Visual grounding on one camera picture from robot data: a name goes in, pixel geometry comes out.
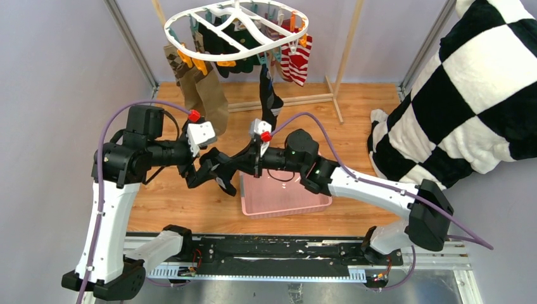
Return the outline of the black blue sock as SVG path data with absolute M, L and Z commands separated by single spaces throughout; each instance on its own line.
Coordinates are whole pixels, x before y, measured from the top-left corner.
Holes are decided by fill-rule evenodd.
M 214 179 L 221 190 L 229 196 L 235 196 L 237 189 L 232 185 L 232 178 L 237 171 L 234 160 L 218 148 L 212 148 L 199 159 L 200 168 L 208 169 L 208 175 Z

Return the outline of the pink plastic basket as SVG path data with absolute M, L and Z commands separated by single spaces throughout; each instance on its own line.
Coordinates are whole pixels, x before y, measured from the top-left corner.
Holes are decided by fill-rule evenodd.
M 332 205 L 330 196 L 306 190 L 294 172 L 265 169 L 259 178 L 240 172 L 239 181 L 242 211 L 251 219 L 322 212 Z

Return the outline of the black grey sock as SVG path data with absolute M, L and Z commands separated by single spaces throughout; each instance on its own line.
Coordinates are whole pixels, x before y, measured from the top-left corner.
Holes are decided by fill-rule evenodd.
M 260 70 L 259 95 L 262 120 L 270 124 L 271 131 L 274 131 L 284 102 L 274 91 L 272 77 L 266 65 L 262 65 Z

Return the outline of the white round sock hanger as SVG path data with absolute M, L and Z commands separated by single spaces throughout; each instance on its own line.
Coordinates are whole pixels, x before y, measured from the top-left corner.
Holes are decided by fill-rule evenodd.
M 174 32 L 177 22 L 187 23 L 194 36 L 202 36 L 196 47 L 188 47 Z M 288 44 L 292 53 L 306 46 L 310 20 L 306 14 L 278 1 L 221 1 L 191 8 L 163 23 L 169 43 L 189 65 L 211 61 L 233 65 L 239 60 L 279 55 Z

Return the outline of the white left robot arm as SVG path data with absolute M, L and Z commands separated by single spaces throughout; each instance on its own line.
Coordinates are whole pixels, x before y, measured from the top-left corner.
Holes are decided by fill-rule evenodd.
M 165 260 L 180 262 L 198 256 L 191 230 L 166 226 L 155 238 L 130 253 L 124 252 L 130 213 L 149 171 L 176 167 L 189 188 L 210 178 L 210 167 L 194 167 L 199 152 L 217 140 L 211 122 L 197 111 L 186 110 L 186 122 L 176 138 L 163 140 L 163 121 L 169 115 L 163 101 L 141 101 L 124 107 L 124 129 L 106 141 L 103 130 L 94 154 L 92 213 L 84 250 L 77 266 L 63 275 L 61 285 L 91 293 L 104 301 L 133 299 L 146 276 Z

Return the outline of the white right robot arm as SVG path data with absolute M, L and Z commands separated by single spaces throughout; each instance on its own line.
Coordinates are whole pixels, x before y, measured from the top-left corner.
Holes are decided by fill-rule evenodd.
M 407 246 L 438 252 L 444 247 L 453 208 L 438 185 L 391 182 L 361 174 L 322 157 L 319 145 L 300 129 L 283 148 L 271 148 L 254 136 L 240 154 L 241 204 L 252 219 L 320 212 L 334 197 L 369 203 L 398 216 L 371 227 L 360 247 L 369 264 L 385 261 Z

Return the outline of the argyle brown sock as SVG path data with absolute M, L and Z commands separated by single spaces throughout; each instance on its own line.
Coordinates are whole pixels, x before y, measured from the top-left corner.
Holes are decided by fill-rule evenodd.
M 184 67 L 184 62 L 178 55 L 177 48 L 174 45 L 168 43 L 166 46 L 163 47 L 163 50 L 168 65 L 174 74 L 175 84 L 177 87 L 180 87 L 180 77 L 182 68 Z

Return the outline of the red white striped sock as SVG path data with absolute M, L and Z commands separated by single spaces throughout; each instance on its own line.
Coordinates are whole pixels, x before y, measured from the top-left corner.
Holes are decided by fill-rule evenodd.
M 308 61 L 312 50 L 313 37 L 306 36 L 306 46 L 298 44 L 296 51 L 291 52 L 289 45 L 281 46 L 280 75 L 287 82 L 304 86 L 308 76 Z

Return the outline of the wooden clothes rack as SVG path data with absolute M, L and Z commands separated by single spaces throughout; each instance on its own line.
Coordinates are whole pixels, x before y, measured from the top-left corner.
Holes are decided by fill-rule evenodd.
M 312 38 L 306 14 L 277 1 L 222 1 L 191 8 L 167 18 L 159 1 L 152 2 L 167 41 L 178 59 L 202 75 L 208 68 L 235 67 L 239 60 L 256 58 L 270 72 L 278 71 L 288 82 L 301 84 L 307 78 Z M 203 27 L 226 45 L 229 54 L 200 53 L 180 41 L 172 26 L 181 18 L 189 22 L 193 34 Z

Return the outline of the black white checkered blanket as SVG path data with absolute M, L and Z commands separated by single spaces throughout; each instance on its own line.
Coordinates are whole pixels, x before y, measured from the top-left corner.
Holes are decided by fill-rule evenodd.
M 520 1 L 457 1 L 458 22 L 404 100 L 374 110 L 376 175 L 448 189 L 536 157 L 536 18 Z

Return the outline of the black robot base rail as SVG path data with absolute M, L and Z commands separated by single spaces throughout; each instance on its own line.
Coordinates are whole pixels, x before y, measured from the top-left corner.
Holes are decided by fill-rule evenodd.
M 196 234 L 193 250 L 152 270 L 151 279 L 281 282 L 371 282 L 403 265 L 400 250 L 375 263 L 361 237 Z

